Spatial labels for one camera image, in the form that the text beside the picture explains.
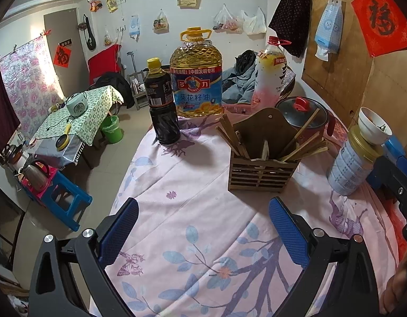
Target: human hand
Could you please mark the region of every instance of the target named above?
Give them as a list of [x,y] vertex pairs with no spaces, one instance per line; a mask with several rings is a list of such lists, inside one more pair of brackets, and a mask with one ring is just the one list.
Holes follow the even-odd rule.
[[394,310],[407,287],[407,251],[399,263],[397,272],[387,282],[387,288],[380,298],[380,312],[387,314]]

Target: soy sauce bottle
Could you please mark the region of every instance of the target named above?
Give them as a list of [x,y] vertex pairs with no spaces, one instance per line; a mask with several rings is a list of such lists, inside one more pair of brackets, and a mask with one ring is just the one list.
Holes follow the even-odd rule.
[[148,59],[148,68],[149,74],[144,83],[157,139],[160,144],[175,143],[180,138],[180,129],[171,77],[161,69],[161,61],[157,57]]

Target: blue plastic stool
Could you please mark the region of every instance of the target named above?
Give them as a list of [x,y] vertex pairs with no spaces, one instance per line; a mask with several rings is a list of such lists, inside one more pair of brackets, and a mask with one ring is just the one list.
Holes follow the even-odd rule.
[[[54,192],[56,192],[58,196],[58,192],[60,191],[61,187],[63,187],[65,191],[69,192],[74,197],[73,202],[70,204],[67,211],[65,211],[55,201],[56,194],[54,194]],[[73,231],[77,231],[79,230],[79,224],[73,220],[74,213],[82,201],[86,202],[89,206],[92,202],[92,197],[86,194],[79,186],[72,183],[68,178],[58,171],[53,177],[51,185],[43,194],[41,201],[59,220],[61,220]]]

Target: yellow pan handle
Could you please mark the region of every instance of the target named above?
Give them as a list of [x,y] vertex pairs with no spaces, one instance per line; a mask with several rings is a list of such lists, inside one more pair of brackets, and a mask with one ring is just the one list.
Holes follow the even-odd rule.
[[64,130],[64,134],[67,135],[70,132],[70,129],[71,129],[71,123],[68,123],[66,125],[66,129]]
[[206,29],[206,30],[198,30],[198,31],[184,31],[182,33],[180,33],[180,40],[182,42],[184,42],[183,37],[184,35],[202,35],[203,33],[209,33],[208,37],[204,38],[204,39],[208,39],[211,36],[212,30],[210,29]]

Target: soy sauce label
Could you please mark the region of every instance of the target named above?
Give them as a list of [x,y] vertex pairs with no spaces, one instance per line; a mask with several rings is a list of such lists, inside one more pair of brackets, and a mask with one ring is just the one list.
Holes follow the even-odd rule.
[[152,83],[145,83],[145,90],[151,107],[161,107],[173,102],[173,90],[169,75],[162,76],[159,81],[153,80]]
[[171,69],[177,109],[202,113],[221,107],[222,67],[205,69]]

